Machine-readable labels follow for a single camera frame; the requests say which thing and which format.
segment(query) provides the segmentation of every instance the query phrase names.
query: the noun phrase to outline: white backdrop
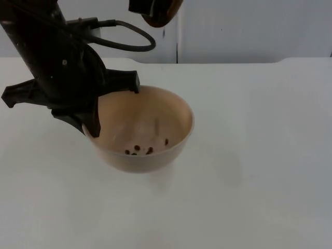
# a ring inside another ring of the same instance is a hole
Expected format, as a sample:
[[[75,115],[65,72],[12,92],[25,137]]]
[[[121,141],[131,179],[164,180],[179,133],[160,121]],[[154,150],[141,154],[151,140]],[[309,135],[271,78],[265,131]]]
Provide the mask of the white backdrop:
[[[93,47],[102,57],[126,57],[146,63],[275,62],[286,57],[328,57],[332,52],[331,0],[185,0],[165,29],[148,26],[128,12],[129,0],[59,0],[66,17],[128,21],[157,41],[154,51],[125,52]],[[146,41],[124,28],[102,30],[117,42]],[[0,30],[0,57],[18,56]]]

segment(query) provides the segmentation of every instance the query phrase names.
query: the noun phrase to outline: wire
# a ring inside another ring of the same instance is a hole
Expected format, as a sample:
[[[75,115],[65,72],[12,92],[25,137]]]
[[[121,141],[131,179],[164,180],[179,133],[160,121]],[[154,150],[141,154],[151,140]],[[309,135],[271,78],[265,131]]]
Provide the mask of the wire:
[[[121,44],[121,43],[115,43],[110,40],[105,40],[105,39],[75,30],[64,23],[54,21],[53,19],[49,18],[47,15],[37,12],[35,9],[31,8],[27,4],[18,3],[16,0],[5,0],[5,1],[7,1],[9,4],[13,5],[15,8],[21,10],[22,12],[34,17],[35,19],[38,19],[39,21],[42,21],[43,23],[57,27],[72,35],[78,36],[81,39],[84,39],[90,43],[95,43],[95,44],[98,44],[101,46],[120,49],[120,50],[124,50],[124,51],[131,51],[131,52],[147,52],[147,51],[153,50],[156,47],[156,41],[154,40],[154,38],[152,36],[150,36],[145,31],[139,29],[138,27],[131,25],[129,23],[123,22],[123,21],[107,20],[107,21],[100,21],[100,22],[98,22],[98,24],[99,24],[99,27],[112,27],[112,26],[126,27],[126,28],[140,34],[144,38],[146,38],[150,42],[150,45],[132,46],[132,45],[126,45],[126,44]]]

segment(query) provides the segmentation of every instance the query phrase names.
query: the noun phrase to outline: bowl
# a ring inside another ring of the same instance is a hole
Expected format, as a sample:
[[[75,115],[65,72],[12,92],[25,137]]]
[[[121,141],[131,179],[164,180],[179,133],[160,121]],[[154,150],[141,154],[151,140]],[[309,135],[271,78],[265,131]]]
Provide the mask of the bowl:
[[[178,95],[151,86],[140,93],[112,92],[99,97],[100,156],[127,172],[150,172],[170,164],[182,151],[194,124],[189,105]]]

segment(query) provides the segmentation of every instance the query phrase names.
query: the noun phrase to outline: bowl rim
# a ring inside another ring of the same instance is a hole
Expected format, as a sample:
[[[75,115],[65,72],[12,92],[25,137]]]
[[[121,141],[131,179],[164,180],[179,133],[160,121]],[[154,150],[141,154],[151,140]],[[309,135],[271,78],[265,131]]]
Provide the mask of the bowl rim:
[[[94,137],[91,136],[90,132],[88,131],[88,129],[86,128],[86,126],[84,124],[82,124],[82,129],[83,129],[83,132],[85,134],[85,136],[95,145],[95,147],[97,147],[99,150],[101,150],[102,152],[106,152],[106,153],[111,153],[115,156],[121,156],[121,157],[128,157],[128,158],[146,158],[146,157],[153,157],[153,156],[157,156],[157,155],[161,155],[161,154],[165,154],[167,152],[170,152],[172,150],[175,150],[177,149],[178,147],[180,147],[183,143],[185,143],[188,138],[191,136],[192,132],[193,132],[193,129],[195,127],[195,116],[193,114],[193,111],[192,111],[192,108],[190,107],[190,105],[188,104],[187,101],[185,101],[183,98],[181,98],[179,95],[177,95],[176,93],[172,92],[172,91],[169,91],[167,89],[164,89],[164,88],[160,88],[160,87],[154,87],[154,86],[147,86],[147,85],[141,85],[141,87],[147,87],[147,88],[156,88],[156,89],[159,89],[159,90],[163,90],[163,91],[166,91],[166,92],[169,92],[170,94],[173,94],[175,96],[177,96],[179,99],[181,99],[188,107],[189,111],[190,111],[190,114],[191,114],[191,118],[192,118],[192,122],[191,122],[191,128],[190,128],[190,131],[188,132],[188,134],[180,141],[178,142],[176,145],[166,149],[166,150],[163,150],[163,151],[160,151],[160,152],[157,152],[157,153],[153,153],[153,154],[149,154],[149,155],[126,155],[126,154],[122,154],[122,153],[119,153],[119,152],[116,152],[116,151],[113,151],[113,150],[110,150],[110,149],[106,149],[106,148],[103,148],[101,147],[100,145],[98,145],[95,141],[94,141]]]

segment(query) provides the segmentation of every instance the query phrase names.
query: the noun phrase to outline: table surface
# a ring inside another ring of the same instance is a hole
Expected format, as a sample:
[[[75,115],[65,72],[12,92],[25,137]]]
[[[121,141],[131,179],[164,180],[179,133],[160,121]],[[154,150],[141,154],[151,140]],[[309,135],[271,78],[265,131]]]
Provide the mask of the table surface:
[[[124,173],[47,108],[0,103],[1,248],[331,248],[332,59],[104,61],[190,104],[183,153]],[[1,90],[31,78],[0,59]]]

